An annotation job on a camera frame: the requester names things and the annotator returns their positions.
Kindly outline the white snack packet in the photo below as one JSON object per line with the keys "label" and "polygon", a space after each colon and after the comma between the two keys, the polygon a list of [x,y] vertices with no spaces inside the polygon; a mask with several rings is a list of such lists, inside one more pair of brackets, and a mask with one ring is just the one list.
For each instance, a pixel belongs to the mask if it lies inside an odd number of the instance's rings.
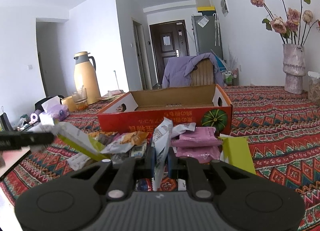
{"label": "white snack packet", "polygon": [[165,160],[171,143],[172,128],[173,122],[168,118],[164,118],[161,124],[158,125],[153,132],[152,147],[155,148],[156,154],[154,181],[152,184],[153,191],[157,191],[161,185]]}

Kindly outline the lime green snack box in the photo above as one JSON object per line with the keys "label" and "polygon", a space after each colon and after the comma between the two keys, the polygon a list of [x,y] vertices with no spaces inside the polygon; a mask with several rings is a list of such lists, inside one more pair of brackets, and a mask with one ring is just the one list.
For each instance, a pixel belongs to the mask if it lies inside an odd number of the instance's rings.
{"label": "lime green snack box", "polygon": [[221,134],[219,139],[222,140],[221,161],[255,174],[252,156],[245,137],[231,137]]}

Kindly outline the long green white packet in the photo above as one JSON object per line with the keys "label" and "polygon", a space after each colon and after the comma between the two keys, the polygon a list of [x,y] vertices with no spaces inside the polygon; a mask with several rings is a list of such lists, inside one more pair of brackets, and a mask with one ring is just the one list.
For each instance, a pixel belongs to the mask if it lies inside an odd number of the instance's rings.
{"label": "long green white packet", "polygon": [[110,155],[101,153],[105,148],[103,144],[68,122],[58,122],[51,127],[51,132],[65,144],[96,161],[111,158]]}

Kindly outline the orange chip packet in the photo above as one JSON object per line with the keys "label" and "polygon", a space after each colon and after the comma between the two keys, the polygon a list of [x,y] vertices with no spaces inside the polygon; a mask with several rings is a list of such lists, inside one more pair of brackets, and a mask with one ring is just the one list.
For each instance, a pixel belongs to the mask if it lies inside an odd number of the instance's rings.
{"label": "orange chip packet", "polygon": [[148,137],[148,132],[135,131],[131,133],[125,133],[120,138],[121,144],[131,144],[133,146],[140,146]]}

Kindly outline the upper pink snack packet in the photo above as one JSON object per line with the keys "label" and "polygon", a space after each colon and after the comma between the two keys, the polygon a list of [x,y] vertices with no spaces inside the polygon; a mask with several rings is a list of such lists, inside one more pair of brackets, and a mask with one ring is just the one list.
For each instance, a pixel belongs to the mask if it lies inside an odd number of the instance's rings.
{"label": "upper pink snack packet", "polygon": [[171,146],[180,148],[196,148],[219,146],[222,140],[215,136],[215,127],[196,127],[195,131],[182,133],[172,139]]}

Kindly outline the purple tissue pack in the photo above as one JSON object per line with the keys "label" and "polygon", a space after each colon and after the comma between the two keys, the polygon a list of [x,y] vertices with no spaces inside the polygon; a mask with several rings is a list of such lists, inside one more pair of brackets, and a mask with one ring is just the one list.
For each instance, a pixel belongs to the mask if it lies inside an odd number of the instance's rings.
{"label": "purple tissue pack", "polygon": [[43,112],[39,114],[40,122],[43,125],[55,125],[55,123],[65,120],[70,115],[66,105],[61,104],[59,96],[54,96],[44,102],[41,106]]}

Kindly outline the orange cardboard box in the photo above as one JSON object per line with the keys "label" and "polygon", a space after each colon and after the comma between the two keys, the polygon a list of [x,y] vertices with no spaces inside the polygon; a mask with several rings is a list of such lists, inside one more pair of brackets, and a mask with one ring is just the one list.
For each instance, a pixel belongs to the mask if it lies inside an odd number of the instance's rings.
{"label": "orange cardboard box", "polygon": [[153,132],[163,121],[173,124],[194,122],[218,133],[231,131],[233,104],[219,85],[171,87],[128,92],[98,112],[103,131]]}

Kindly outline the patterned red tablecloth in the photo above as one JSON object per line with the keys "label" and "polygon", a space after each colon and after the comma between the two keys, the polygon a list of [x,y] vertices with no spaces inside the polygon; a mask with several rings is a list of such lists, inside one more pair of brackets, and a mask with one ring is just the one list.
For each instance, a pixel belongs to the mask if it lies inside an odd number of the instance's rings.
{"label": "patterned red tablecloth", "polygon": [[[299,193],[306,212],[300,230],[319,230],[319,107],[306,93],[279,86],[233,86],[232,137],[245,137],[258,176]],[[1,194],[13,206],[28,189],[71,171],[77,151],[61,140],[27,155],[1,181]]]}

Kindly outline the dark brown door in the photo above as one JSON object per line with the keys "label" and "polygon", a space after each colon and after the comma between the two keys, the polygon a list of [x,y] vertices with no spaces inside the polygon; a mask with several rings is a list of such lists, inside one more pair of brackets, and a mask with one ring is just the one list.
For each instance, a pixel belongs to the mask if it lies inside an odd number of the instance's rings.
{"label": "dark brown door", "polygon": [[149,26],[158,84],[162,85],[165,66],[173,57],[188,56],[189,45],[184,20]]}

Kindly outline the grey refrigerator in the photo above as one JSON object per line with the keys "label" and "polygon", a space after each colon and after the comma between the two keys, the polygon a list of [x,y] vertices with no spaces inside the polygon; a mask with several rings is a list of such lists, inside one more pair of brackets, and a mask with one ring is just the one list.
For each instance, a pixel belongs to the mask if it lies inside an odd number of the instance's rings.
{"label": "grey refrigerator", "polygon": [[192,16],[196,53],[211,52],[223,59],[220,23],[217,15]]}

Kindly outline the pink ceramic vase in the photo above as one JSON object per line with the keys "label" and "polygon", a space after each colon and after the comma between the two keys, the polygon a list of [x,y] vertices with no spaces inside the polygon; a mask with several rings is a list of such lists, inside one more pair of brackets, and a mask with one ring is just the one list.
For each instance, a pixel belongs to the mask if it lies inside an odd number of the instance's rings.
{"label": "pink ceramic vase", "polygon": [[304,47],[296,44],[283,44],[283,72],[285,91],[302,94],[303,77],[306,75]]}

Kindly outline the glass jar with white lid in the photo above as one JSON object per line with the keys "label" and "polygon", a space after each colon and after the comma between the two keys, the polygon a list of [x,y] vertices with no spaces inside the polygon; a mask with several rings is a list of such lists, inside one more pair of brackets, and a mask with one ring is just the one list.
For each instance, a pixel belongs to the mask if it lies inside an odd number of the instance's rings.
{"label": "glass jar with white lid", "polygon": [[320,75],[317,72],[308,72],[309,77],[309,91],[308,91],[308,99],[317,105],[319,105],[320,101]]}

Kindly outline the yellow box on refrigerator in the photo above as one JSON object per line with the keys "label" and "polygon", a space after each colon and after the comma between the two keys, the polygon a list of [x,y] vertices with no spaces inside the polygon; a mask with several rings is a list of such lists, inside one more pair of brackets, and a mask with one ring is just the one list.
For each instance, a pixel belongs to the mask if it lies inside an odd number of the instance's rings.
{"label": "yellow box on refrigerator", "polygon": [[202,6],[202,7],[197,7],[198,12],[203,12],[203,11],[215,11],[214,6]]}

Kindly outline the dried pink roses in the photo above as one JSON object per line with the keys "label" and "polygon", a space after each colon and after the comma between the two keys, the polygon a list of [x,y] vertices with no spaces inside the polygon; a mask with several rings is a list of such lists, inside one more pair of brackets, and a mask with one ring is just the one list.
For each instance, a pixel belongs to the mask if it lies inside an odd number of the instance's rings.
{"label": "dried pink roses", "polygon": [[316,19],[313,12],[303,9],[303,5],[311,4],[311,0],[299,0],[299,9],[287,7],[285,0],[280,0],[285,11],[281,17],[272,13],[266,5],[265,0],[250,0],[256,7],[262,7],[267,12],[267,17],[262,20],[262,24],[268,31],[274,31],[280,35],[284,44],[292,43],[299,47],[306,44],[311,29],[319,29],[319,19]]}

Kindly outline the wall electrical panel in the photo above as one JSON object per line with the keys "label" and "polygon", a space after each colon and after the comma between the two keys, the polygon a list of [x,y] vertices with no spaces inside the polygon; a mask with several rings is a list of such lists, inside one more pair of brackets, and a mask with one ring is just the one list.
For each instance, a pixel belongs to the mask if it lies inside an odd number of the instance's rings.
{"label": "wall electrical panel", "polygon": [[222,11],[223,15],[227,16],[227,14],[229,14],[227,0],[221,0],[220,6],[221,6],[221,11]]}

